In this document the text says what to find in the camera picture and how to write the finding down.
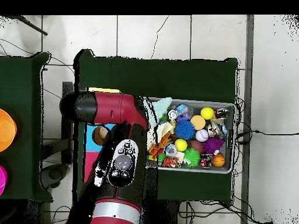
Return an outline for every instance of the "dark green table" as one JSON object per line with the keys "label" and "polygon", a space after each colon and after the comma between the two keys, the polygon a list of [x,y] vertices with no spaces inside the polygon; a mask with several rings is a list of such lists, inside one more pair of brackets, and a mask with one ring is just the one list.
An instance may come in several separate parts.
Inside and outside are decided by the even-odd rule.
{"label": "dark green table", "polygon": [[[238,62],[145,60],[94,57],[90,50],[78,53],[76,82],[79,88],[119,89],[122,93],[148,97],[234,103]],[[78,191],[82,186],[84,125],[79,125]],[[222,200],[231,198],[231,173],[208,174],[160,170],[159,200]]]}
{"label": "dark green table", "polygon": [[0,108],[15,120],[18,131],[11,146],[0,152],[8,182],[5,199],[51,202],[39,184],[41,168],[41,69],[50,54],[30,58],[0,57]]}

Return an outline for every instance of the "orange ball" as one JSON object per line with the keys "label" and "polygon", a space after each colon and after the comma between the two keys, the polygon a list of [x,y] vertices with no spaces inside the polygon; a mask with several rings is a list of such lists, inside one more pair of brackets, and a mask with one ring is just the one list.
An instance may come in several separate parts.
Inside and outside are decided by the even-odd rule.
{"label": "orange ball", "polygon": [[225,163],[225,159],[222,154],[214,155],[212,158],[212,164],[215,167],[222,167]]}

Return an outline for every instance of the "green spiky ball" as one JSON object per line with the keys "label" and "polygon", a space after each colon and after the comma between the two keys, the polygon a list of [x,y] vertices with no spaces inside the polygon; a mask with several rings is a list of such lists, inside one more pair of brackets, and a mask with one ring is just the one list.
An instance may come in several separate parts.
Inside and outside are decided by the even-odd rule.
{"label": "green spiky ball", "polygon": [[196,167],[199,164],[200,154],[196,149],[187,148],[184,154],[183,161],[187,163],[187,167]]}

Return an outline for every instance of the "red ball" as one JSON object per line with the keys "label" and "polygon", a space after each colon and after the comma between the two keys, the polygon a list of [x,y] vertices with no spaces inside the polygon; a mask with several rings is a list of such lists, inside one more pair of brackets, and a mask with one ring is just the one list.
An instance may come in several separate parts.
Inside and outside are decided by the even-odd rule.
{"label": "red ball", "polygon": [[201,145],[201,142],[199,142],[198,140],[191,140],[190,145],[191,148],[196,149],[199,153],[204,153],[203,146]]}

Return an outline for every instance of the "gray plastic bin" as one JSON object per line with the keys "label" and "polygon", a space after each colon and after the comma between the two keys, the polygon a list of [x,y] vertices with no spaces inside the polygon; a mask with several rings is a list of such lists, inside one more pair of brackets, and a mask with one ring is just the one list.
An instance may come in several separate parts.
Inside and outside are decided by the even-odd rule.
{"label": "gray plastic bin", "polygon": [[[149,98],[152,102],[156,102],[161,98]],[[184,171],[184,172],[197,172],[197,173],[223,173],[227,174],[231,172],[234,166],[234,145],[235,145],[235,135],[236,135],[236,123],[237,118],[236,107],[232,103],[220,103],[220,102],[210,102],[210,101],[195,101],[195,100],[172,100],[172,104],[178,106],[179,104],[184,103],[187,106],[193,107],[193,115],[200,115],[200,110],[203,107],[211,107],[213,109],[226,108],[229,109],[230,113],[227,119],[224,120],[224,124],[227,128],[228,135],[222,140],[225,142],[223,144],[220,153],[225,157],[225,164],[222,167],[212,166],[211,168],[205,169],[200,166],[197,167],[176,167],[168,168],[162,167],[161,162],[147,160],[147,167],[157,167],[161,170],[173,170],[173,171]]]}

